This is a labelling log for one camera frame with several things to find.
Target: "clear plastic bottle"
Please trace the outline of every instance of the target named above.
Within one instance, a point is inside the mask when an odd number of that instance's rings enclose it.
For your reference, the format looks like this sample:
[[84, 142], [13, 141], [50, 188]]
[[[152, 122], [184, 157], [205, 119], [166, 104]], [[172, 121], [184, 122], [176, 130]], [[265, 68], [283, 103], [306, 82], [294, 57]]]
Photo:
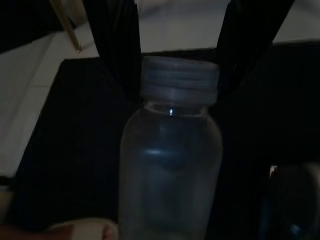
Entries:
[[144, 59], [145, 103], [121, 141], [120, 240], [204, 239], [223, 152], [207, 111], [218, 76], [213, 63]]

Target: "black surface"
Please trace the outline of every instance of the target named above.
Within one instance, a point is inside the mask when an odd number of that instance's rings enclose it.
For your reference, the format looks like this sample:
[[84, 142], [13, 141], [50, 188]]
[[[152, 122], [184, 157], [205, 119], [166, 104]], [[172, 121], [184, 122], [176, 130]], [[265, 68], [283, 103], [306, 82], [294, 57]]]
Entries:
[[[155, 55], [214, 60], [212, 53]], [[224, 155], [207, 239], [257, 239], [270, 165], [319, 156], [319, 65], [318, 43], [276, 46], [210, 109]], [[116, 221], [120, 139], [136, 107], [98, 58], [64, 61], [25, 150], [6, 222], [41, 231], [76, 218]]]
[[0, 176], [0, 186], [10, 186], [12, 181], [12, 178]]
[[[315, 234], [320, 227], [317, 191], [307, 168], [298, 165], [278, 168], [269, 181], [268, 202], [273, 221], [266, 239], [303, 239], [301, 236]], [[292, 226], [298, 226], [296, 234], [291, 231]]]

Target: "white floor tile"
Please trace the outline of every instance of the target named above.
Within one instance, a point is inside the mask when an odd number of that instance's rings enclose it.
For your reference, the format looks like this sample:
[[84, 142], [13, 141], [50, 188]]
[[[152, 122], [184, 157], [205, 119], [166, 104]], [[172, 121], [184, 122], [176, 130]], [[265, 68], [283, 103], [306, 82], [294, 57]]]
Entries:
[[0, 146], [52, 37], [0, 54]]
[[291, 8], [274, 39], [275, 43], [320, 40], [320, 13], [305, 8], [300, 2]]
[[7, 138], [0, 145], [0, 176], [15, 175], [49, 90], [49, 87], [31, 87], [26, 92]]

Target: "dark object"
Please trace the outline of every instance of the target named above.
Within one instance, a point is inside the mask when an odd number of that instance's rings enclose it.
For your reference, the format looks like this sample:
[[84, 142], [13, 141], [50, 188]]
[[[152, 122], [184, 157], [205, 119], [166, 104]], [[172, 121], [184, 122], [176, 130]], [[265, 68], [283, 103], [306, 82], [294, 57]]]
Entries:
[[320, 104], [320, 86], [315, 83], [319, 46], [310, 42], [272, 47], [238, 91], [212, 108], [224, 144], [212, 211], [222, 236], [232, 235], [228, 229], [236, 226], [239, 236], [251, 229], [250, 239], [257, 239], [271, 165], [318, 159], [319, 115], [313, 108]]
[[119, 80], [126, 96], [141, 102], [141, 47], [137, 5], [133, 0], [84, 0], [101, 59]]
[[271, 221], [266, 240], [318, 239], [313, 236], [320, 233], [320, 192], [310, 168], [279, 167], [270, 178], [267, 199]]
[[10, 184], [12, 183], [12, 179], [9, 177], [5, 177], [5, 176], [1, 176], [0, 177], [0, 186], [10, 186]]
[[216, 50], [220, 99], [239, 88], [272, 46], [294, 1], [232, 0], [228, 4]]
[[49, 0], [1, 0], [0, 29], [0, 53], [63, 30]]

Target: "dark fabric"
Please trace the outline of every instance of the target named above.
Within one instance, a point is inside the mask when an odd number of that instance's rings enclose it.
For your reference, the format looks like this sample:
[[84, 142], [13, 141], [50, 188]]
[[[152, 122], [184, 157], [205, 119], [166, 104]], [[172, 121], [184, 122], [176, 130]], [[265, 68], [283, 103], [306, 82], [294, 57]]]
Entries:
[[[154, 53], [214, 60], [214, 50]], [[257, 239], [271, 164], [319, 156], [320, 44], [273, 47], [237, 92], [210, 109], [223, 162], [207, 239]], [[66, 60], [15, 178], [7, 223], [41, 231], [84, 217], [117, 220], [120, 139], [137, 109], [99, 58]]]
[[293, 3], [294, 0], [232, 0], [228, 4], [216, 47], [219, 99], [236, 91], [272, 46]]
[[62, 30], [49, 0], [0, 1], [0, 53]]
[[116, 8], [112, 1], [83, 0], [83, 4], [99, 56], [126, 96], [139, 103], [142, 59], [137, 5], [133, 0], [122, 0]]

